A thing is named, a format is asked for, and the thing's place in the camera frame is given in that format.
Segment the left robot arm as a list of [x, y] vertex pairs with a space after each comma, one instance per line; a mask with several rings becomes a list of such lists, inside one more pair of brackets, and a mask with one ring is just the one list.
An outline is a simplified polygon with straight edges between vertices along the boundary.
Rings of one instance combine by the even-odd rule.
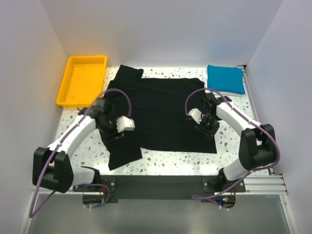
[[70, 127], [46, 148], [38, 147], [33, 157], [33, 185], [65, 193], [72, 186], [84, 185], [89, 191], [101, 186], [99, 171], [92, 167], [73, 168], [71, 158], [80, 144], [95, 129], [99, 130], [103, 143], [117, 141], [123, 136], [116, 126], [113, 104], [99, 98], [91, 109], [83, 108]]

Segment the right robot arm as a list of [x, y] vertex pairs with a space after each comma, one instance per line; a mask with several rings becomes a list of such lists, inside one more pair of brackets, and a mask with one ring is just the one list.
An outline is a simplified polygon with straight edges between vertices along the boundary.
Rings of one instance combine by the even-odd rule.
[[202, 97], [202, 104], [206, 110], [204, 113], [197, 108], [187, 113], [188, 118], [195, 121], [196, 129], [212, 139], [223, 120], [240, 138], [238, 158], [220, 169], [215, 181], [208, 182], [213, 192], [227, 192], [243, 176], [278, 161], [279, 151], [272, 125], [253, 121], [228, 97], [215, 97], [213, 93], [206, 93]]

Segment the black t shirt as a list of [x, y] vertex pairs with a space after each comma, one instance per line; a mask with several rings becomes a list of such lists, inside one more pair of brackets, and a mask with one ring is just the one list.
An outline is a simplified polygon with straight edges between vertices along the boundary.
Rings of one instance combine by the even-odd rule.
[[122, 90], [132, 105], [133, 131], [105, 144], [110, 170], [142, 159], [141, 149], [172, 152], [215, 154], [214, 139], [207, 139], [186, 118], [185, 109], [205, 109], [201, 103], [204, 92], [188, 97], [204, 87], [198, 78], [143, 78], [143, 69], [121, 65], [109, 88]]

